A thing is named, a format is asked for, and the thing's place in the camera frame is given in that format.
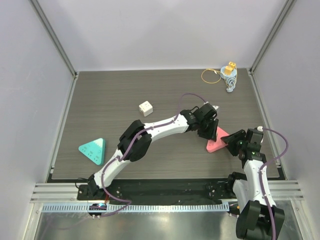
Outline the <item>pink triangular power socket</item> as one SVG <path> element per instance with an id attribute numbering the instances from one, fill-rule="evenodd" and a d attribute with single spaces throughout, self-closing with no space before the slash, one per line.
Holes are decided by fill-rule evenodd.
<path id="1" fill-rule="evenodd" d="M 217 135 L 216 135 L 216 141 L 214 140 L 208 140 L 206 144 L 206 150 L 208 153 L 216 152 L 222 148 L 224 148 L 227 144 L 222 141 L 223 137 L 227 137 L 230 134 L 224 131 L 219 126 L 217 127 Z"/>

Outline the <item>white cube plug adapter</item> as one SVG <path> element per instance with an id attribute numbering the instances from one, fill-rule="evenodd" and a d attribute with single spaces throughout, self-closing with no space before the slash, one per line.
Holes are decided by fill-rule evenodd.
<path id="1" fill-rule="evenodd" d="M 148 115 L 153 113 L 153 106 L 150 104 L 149 101 L 145 101 L 143 103 L 141 103 L 138 106 L 138 109 L 140 111 L 140 113 L 144 116 L 147 117 Z"/>

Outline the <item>teal triangular power socket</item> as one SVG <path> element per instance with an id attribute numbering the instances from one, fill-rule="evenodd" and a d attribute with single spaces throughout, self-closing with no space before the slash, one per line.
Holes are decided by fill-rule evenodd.
<path id="1" fill-rule="evenodd" d="M 104 164 L 106 140 L 98 138 L 78 147 L 78 150 L 97 166 Z"/>

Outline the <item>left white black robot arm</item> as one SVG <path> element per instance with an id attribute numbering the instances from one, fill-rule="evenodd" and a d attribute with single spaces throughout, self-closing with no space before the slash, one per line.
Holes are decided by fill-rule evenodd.
<path id="1" fill-rule="evenodd" d="M 217 140 L 219 107 L 205 102 L 201 107 L 183 109 L 171 117 L 157 122 L 143 123 L 135 120 L 119 138 L 113 156 L 101 170 L 87 180 L 87 195 L 100 200 L 106 187 L 129 163 L 142 159 L 150 145 L 165 137 L 196 131 L 200 138 Z"/>

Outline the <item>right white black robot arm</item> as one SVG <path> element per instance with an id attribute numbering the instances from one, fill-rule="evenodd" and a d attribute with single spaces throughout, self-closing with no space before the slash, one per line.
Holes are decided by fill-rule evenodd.
<path id="1" fill-rule="evenodd" d="M 237 198 L 235 233 L 240 240 L 276 240 L 285 220 L 285 213 L 277 207 L 268 184 L 270 162 L 261 153 L 264 130 L 258 126 L 221 138 L 231 155 L 239 158 L 244 171 L 230 174 L 225 185 L 226 194 Z"/>

